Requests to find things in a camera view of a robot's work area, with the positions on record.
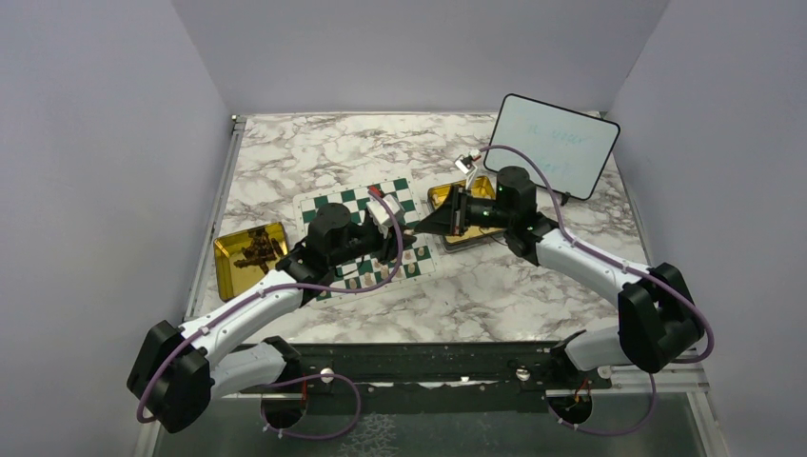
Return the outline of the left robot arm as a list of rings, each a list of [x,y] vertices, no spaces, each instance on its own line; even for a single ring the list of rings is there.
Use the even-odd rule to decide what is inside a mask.
[[[396,197],[373,193],[360,224],[343,204],[325,204],[309,222],[306,236],[258,283],[223,307],[182,326],[162,320],[146,333],[127,378],[138,399],[136,418],[160,423],[168,432],[198,419],[215,394],[227,394],[235,368],[233,350],[259,329],[313,300],[337,292],[336,267],[368,255],[403,265],[403,252],[416,241],[405,232]]]

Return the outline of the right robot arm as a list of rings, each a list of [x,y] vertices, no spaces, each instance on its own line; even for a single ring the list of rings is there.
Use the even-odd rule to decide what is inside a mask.
[[[521,167],[501,169],[496,185],[492,199],[451,186],[443,202],[414,229],[451,236],[471,227],[502,229],[514,255],[576,280],[617,309],[616,326],[579,331],[551,349],[549,374],[557,385],[572,387],[587,371],[604,366],[633,365],[657,373],[680,362],[681,354],[705,336],[705,325],[686,305],[691,295],[677,268],[614,259],[571,240],[559,222],[538,211],[537,186]]]

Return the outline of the gold tin with light pieces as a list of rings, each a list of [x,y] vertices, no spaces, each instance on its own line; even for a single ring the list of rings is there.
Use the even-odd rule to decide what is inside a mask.
[[[447,252],[486,242],[503,243],[504,228],[492,226],[496,191],[487,176],[477,177],[465,197],[449,197],[454,187],[464,189],[465,181],[443,184],[427,191],[429,234],[437,236]]]

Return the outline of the pile of dark chess pieces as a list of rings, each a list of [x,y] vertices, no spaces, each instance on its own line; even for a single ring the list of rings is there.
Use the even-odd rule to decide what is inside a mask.
[[[251,229],[250,244],[242,248],[244,258],[234,262],[236,268],[257,267],[263,274],[270,271],[270,264],[284,255],[280,243],[269,236],[264,228]]]

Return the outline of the gold tin with dark pieces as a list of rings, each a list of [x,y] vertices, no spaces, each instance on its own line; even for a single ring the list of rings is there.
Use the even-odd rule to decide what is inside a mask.
[[[213,253],[219,298],[228,302],[255,286],[287,255],[285,227],[272,223],[218,237]]]

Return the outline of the small whiteboard on stand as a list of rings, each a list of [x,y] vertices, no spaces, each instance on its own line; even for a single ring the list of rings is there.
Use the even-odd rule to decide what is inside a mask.
[[[594,114],[510,93],[502,100],[492,145],[528,156],[559,194],[585,201],[594,194],[620,126]]]

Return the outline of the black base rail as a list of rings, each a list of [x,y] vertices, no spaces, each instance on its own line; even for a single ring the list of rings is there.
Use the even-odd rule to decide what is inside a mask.
[[[453,412],[547,413],[582,422],[618,394],[704,390],[693,367],[654,376],[634,367],[566,373],[554,342],[297,344],[283,381],[261,381],[244,394],[259,395],[273,410],[308,414],[422,414]]]

